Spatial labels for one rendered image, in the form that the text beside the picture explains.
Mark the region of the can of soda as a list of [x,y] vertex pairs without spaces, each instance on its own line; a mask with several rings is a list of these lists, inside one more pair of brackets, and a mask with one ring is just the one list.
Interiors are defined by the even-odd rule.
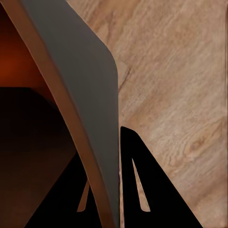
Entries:
[[0,86],[47,87],[45,78],[1,3]]
[[31,89],[40,93],[41,95],[43,95],[44,97],[46,97],[50,101],[56,103],[56,101],[54,100],[54,97],[53,97],[53,95],[52,95],[52,93],[48,87],[31,87]]

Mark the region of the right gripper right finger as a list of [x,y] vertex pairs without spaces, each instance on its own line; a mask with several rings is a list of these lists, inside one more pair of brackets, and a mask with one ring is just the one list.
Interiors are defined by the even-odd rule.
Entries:
[[[121,127],[124,228],[202,228],[137,132]],[[150,212],[142,211],[133,161]]]

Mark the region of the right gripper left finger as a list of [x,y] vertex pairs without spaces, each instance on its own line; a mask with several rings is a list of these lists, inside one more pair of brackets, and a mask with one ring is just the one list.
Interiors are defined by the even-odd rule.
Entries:
[[90,186],[85,210],[77,212],[86,182],[76,152],[24,228],[102,228]]

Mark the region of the trash can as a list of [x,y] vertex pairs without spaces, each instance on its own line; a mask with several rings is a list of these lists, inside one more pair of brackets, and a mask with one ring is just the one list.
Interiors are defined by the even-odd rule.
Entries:
[[120,228],[118,72],[65,0],[0,0],[56,103],[0,86],[0,228],[24,228],[78,152],[102,228]]

